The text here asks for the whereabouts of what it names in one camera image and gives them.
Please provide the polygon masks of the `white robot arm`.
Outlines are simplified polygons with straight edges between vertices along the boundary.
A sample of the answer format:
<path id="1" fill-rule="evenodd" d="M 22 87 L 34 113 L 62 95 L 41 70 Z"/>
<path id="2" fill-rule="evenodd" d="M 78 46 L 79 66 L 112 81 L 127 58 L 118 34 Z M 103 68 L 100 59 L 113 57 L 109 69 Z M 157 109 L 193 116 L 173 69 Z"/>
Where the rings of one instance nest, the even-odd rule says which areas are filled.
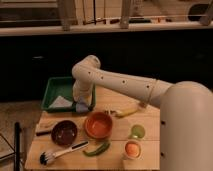
<path id="1" fill-rule="evenodd" d="M 91 94 L 100 85 L 160 110 L 160 171 L 213 171 L 213 91 L 181 81 L 104 71 L 89 55 L 72 67 L 73 94 Z"/>

